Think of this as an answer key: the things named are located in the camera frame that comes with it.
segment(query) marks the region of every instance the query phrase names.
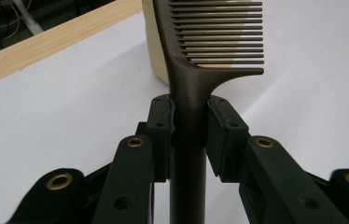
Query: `wooden plank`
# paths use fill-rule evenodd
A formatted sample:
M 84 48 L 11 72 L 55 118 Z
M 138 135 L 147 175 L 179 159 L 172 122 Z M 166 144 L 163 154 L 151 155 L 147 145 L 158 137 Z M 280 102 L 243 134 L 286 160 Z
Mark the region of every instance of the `wooden plank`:
M 0 50 L 0 79 L 142 11 L 141 0 L 117 0 Z

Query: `white surface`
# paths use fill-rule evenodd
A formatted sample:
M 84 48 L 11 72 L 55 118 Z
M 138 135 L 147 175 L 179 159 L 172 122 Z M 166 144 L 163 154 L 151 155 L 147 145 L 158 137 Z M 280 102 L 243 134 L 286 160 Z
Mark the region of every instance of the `white surface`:
M 264 76 L 215 94 L 306 171 L 349 168 L 349 1 L 267 1 L 264 50 Z M 167 91 L 149 68 L 142 14 L 0 80 L 0 223 L 41 175 L 110 162 Z M 206 223 L 244 223 L 237 186 L 207 170 Z M 167 185 L 157 187 L 156 223 L 169 222 Z

